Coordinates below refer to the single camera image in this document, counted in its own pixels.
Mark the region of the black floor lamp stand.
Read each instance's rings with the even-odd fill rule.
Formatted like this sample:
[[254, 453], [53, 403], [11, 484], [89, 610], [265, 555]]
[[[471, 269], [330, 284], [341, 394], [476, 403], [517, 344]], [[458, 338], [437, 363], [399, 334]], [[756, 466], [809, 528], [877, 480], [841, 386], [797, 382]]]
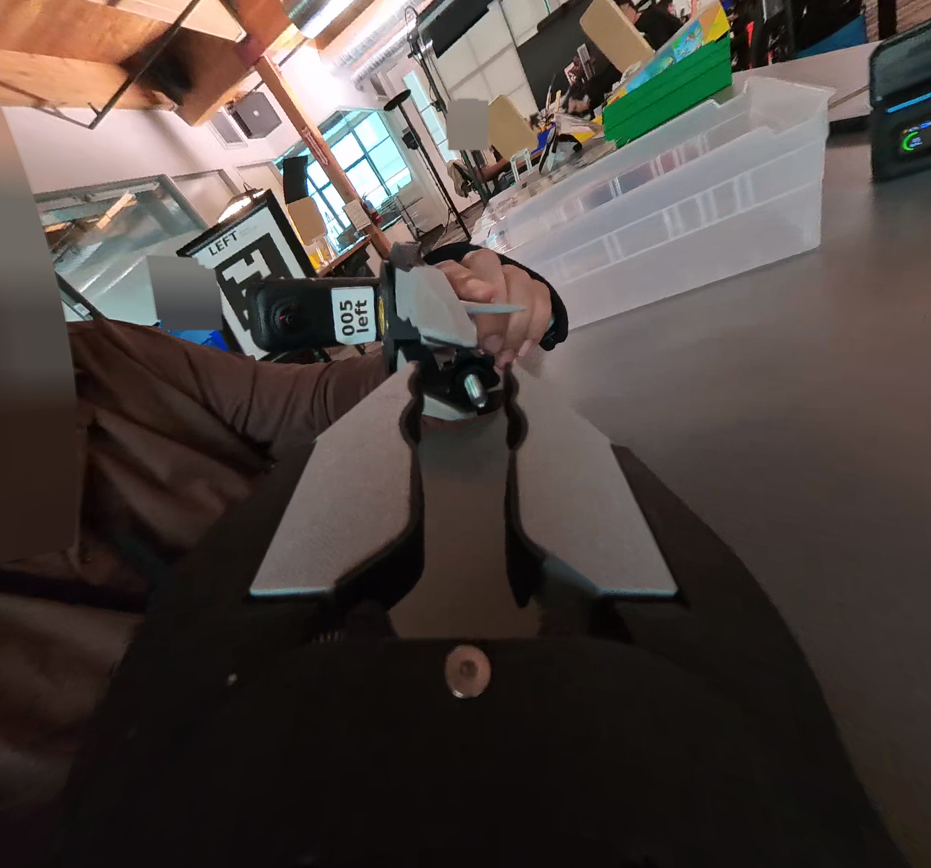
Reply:
[[427, 152], [427, 147], [423, 138], [419, 134], [418, 130], [415, 129], [412, 120], [409, 117], [409, 113], [405, 104], [411, 99], [411, 97], [411, 90], [404, 90], [404, 92], [395, 95], [385, 103], [384, 112], [387, 115], [400, 117], [401, 138], [405, 144], [405, 147], [413, 154], [419, 156], [421, 162], [425, 165], [425, 169], [429, 178], [436, 188], [436, 192], [443, 200], [443, 203], [448, 210], [449, 221], [454, 221], [457, 228], [460, 230], [463, 239], [465, 241], [470, 241], [471, 233], [465, 223], [465, 220], [452, 200], [447, 187], [443, 183], [435, 162], [431, 159], [430, 154]]

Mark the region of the green flat boxes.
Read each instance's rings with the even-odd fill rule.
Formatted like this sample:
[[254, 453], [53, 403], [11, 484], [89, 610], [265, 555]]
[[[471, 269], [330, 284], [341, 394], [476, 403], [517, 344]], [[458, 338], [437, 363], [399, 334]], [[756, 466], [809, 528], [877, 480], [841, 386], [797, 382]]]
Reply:
[[605, 106], [603, 136], [621, 147], [731, 86], [731, 39], [725, 35]]

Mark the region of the black label printer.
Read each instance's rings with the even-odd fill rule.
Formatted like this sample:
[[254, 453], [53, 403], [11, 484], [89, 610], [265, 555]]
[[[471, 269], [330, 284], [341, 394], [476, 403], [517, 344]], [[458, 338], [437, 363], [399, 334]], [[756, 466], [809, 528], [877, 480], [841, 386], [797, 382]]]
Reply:
[[871, 176], [888, 182], [930, 168], [930, 22], [882, 41], [868, 60]]

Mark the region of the colourful picture board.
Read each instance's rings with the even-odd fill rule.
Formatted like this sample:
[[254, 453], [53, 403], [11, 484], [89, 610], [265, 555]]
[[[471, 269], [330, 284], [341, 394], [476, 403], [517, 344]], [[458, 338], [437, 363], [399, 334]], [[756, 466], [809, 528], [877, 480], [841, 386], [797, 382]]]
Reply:
[[630, 96], [649, 103], [701, 83], [710, 83], [712, 94], [732, 84], [731, 29], [720, 2], [706, 5], [658, 50], [640, 54], [604, 105]]

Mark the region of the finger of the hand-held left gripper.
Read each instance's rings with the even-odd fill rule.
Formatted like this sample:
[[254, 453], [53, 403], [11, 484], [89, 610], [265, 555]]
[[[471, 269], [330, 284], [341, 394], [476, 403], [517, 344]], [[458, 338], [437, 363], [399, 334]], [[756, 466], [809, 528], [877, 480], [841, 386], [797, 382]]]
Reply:
[[474, 409], [425, 392], [421, 394], [421, 425], [452, 425], [474, 418]]
[[446, 276], [433, 267], [397, 268], [397, 317], [436, 346], [474, 349], [478, 332]]

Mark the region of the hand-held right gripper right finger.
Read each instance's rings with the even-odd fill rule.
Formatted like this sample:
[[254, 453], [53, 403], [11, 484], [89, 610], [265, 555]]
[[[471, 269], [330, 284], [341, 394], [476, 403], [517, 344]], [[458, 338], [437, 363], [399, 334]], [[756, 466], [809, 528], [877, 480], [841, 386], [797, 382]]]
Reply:
[[541, 379], [506, 375], [506, 561], [519, 605], [680, 589], [611, 441]]

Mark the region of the clear plastic bin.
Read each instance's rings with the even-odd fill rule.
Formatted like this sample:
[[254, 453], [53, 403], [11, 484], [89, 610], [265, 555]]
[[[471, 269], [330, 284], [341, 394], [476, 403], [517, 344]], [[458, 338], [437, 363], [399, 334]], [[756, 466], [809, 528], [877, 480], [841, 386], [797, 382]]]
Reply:
[[817, 249], [832, 88], [750, 77], [639, 140], [492, 200], [472, 243], [579, 328]]

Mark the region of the person's brown shirt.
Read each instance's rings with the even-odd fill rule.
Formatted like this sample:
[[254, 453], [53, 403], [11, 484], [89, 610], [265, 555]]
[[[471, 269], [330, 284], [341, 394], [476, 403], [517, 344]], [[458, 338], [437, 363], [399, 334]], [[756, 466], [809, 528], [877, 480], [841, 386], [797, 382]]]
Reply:
[[174, 440], [80, 403], [75, 543], [2, 563], [2, 816], [60, 791], [157, 581], [268, 472], [226, 429]]

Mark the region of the person's left forearm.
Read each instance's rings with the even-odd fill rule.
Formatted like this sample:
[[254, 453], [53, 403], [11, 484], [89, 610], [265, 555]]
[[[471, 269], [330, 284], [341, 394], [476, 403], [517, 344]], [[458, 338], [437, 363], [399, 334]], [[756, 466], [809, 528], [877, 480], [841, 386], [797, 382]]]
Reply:
[[68, 323], [87, 463], [166, 479], [193, 455], [256, 474], [318, 437], [387, 380], [380, 352], [260, 362], [152, 327]]

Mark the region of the person's left hand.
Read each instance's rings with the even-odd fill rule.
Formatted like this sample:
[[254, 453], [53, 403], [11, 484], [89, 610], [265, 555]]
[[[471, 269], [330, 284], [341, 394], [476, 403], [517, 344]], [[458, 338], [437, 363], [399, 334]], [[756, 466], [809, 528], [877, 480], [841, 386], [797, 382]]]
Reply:
[[461, 260], [436, 263], [457, 298], [481, 305], [513, 305], [508, 313], [477, 314], [474, 323], [480, 348], [494, 356], [498, 370], [524, 358], [544, 338], [553, 321], [548, 287], [495, 252], [477, 249]]

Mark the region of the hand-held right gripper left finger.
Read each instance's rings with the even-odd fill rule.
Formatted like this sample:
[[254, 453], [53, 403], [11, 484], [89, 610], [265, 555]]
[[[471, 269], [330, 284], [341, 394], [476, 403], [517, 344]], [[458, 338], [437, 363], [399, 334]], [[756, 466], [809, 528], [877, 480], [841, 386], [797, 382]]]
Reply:
[[319, 436], [251, 598], [390, 609], [413, 589], [425, 564], [418, 377], [403, 366]]

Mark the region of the black wall speaker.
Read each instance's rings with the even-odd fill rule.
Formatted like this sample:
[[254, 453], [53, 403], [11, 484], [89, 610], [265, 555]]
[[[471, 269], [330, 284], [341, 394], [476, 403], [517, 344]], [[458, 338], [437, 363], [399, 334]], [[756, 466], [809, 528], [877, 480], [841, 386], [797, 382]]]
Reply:
[[261, 91], [246, 94], [231, 104], [228, 112], [248, 140], [264, 139], [282, 123], [271, 100]]

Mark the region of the large window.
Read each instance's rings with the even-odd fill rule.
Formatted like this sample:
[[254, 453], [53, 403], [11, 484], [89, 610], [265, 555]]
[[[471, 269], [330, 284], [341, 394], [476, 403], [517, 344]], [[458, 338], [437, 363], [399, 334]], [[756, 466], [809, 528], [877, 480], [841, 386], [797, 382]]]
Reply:
[[400, 216], [397, 198], [413, 182], [413, 175], [383, 112], [339, 109], [322, 122], [320, 131], [336, 163], [366, 204], [383, 218]]

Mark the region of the black studio light box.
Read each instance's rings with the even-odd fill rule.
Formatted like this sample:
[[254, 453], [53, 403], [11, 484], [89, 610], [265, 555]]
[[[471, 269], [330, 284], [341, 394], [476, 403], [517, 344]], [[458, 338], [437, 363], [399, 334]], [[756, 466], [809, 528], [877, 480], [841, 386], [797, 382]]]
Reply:
[[418, 41], [439, 57], [474, 27], [495, 1], [436, 0], [417, 19]]

